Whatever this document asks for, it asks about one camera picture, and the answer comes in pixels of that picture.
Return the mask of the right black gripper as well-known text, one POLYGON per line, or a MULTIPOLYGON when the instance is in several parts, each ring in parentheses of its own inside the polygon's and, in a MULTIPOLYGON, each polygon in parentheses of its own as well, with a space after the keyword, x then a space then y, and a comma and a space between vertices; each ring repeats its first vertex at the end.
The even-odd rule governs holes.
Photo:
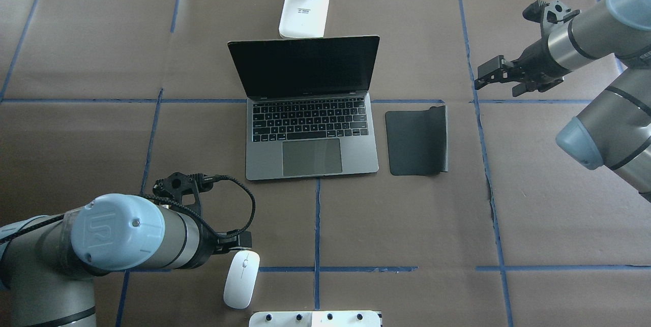
POLYGON ((547 92, 561 84, 564 77, 565 68, 552 58, 548 39, 542 38, 528 46, 514 62, 498 54, 479 65, 474 88, 479 90, 488 84, 518 81, 512 88, 515 98, 529 92, 547 92))

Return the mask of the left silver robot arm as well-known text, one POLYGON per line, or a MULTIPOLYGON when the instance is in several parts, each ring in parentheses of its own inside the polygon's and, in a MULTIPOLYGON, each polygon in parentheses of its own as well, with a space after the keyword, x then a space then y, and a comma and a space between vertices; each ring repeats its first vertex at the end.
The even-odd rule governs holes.
POLYGON ((197 211, 154 195, 109 193, 55 216, 2 226, 2 289, 11 326, 96 326, 95 279, 194 269, 248 250, 246 228, 216 232, 197 211))

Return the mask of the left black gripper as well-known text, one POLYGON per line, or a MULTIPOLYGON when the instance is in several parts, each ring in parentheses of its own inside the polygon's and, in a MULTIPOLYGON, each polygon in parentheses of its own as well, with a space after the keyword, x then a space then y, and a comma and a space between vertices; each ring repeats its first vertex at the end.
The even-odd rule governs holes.
POLYGON ((226 254, 232 251, 251 250, 253 248, 253 236, 251 232, 244 231, 238 235, 219 239, 214 235, 213 230, 205 225, 200 226, 200 238, 196 251, 196 266, 202 266, 213 255, 219 241, 219 254, 226 254))

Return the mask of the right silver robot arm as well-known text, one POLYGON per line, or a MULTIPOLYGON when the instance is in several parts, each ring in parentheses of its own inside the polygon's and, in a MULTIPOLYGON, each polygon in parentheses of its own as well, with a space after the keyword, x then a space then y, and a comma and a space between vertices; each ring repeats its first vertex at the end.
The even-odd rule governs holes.
POLYGON ((572 72, 607 56, 622 71, 556 135, 556 144, 589 170, 606 167, 649 200, 650 4, 600 0, 588 10, 560 0, 537 0, 523 18, 540 26, 540 38, 521 55, 502 54, 479 65, 474 88, 513 83, 512 96, 547 92, 572 72))

